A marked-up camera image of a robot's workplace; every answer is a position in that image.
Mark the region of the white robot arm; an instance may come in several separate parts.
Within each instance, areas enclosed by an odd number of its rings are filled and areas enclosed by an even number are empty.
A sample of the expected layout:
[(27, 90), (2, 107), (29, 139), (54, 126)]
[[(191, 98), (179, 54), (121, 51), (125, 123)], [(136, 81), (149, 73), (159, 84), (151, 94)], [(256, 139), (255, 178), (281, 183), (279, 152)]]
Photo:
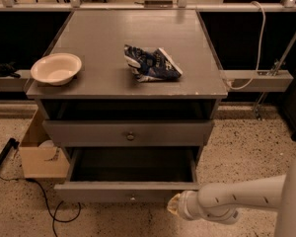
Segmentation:
[(172, 197), (167, 210), (184, 219), (234, 224), (240, 207), (275, 210), (274, 237), (296, 237), (296, 158), (285, 175), (234, 184), (211, 183)]

